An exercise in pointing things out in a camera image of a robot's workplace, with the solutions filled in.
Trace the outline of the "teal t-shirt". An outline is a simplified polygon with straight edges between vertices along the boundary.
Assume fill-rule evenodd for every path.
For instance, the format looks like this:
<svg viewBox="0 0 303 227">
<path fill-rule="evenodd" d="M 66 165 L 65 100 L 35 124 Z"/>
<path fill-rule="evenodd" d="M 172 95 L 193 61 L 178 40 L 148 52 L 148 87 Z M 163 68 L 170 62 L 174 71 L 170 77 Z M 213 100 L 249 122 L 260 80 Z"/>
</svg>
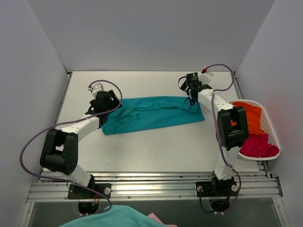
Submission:
<svg viewBox="0 0 303 227">
<path fill-rule="evenodd" d="M 128 98 L 110 113 L 101 127 L 104 135 L 153 130 L 204 121 L 199 104 L 190 106 L 182 96 Z"/>
</svg>

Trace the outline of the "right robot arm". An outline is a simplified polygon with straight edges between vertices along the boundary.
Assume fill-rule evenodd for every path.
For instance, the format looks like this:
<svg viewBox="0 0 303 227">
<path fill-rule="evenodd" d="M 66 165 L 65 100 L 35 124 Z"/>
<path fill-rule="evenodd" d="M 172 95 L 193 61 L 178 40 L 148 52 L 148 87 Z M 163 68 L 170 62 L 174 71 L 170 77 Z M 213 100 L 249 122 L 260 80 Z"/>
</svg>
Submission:
<svg viewBox="0 0 303 227">
<path fill-rule="evenodd" d="M 196 102 L 208 108 L 215 125 L 216 139 L 219 144 L 220 158 L 214 169 L 217 178 L 210 183 L 210 189 L 215 195 L 221 195 L 227 190 L 227 183 L 234 176 L 234 166 L 237 159 L 237 147 L 242 147 L 249 137 L 247 114 L 244 107 L 236 107 L 215 94 L 209 86 L 212 73 L 199 75 L 197 72 L 186 74 L 185 81 L 179 87 L 184 91 L 193 105 Z"/>
</svg>

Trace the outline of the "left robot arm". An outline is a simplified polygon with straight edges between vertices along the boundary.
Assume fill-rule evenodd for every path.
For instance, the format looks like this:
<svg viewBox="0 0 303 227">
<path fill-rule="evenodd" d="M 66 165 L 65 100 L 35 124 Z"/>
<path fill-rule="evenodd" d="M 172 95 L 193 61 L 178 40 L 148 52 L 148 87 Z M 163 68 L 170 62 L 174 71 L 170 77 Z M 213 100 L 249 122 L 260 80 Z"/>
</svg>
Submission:
<svg viewBox="0 0 303 227">
<path fill-rule="evenodd" d="M 52 172 L 59 172 L 68 180 L 79 184 L 78 192 L 84 198 L 91 198 L 96 191 L 93 176 L 78 164 L 78 143 L 103 126 L 109 113 L 120 106 L 113 90 L 97 89 L 94 99 L 84 114 L 83 121 L 61 129 L 50 129 L 45 138 L 40 166 Z"/>
</svg>

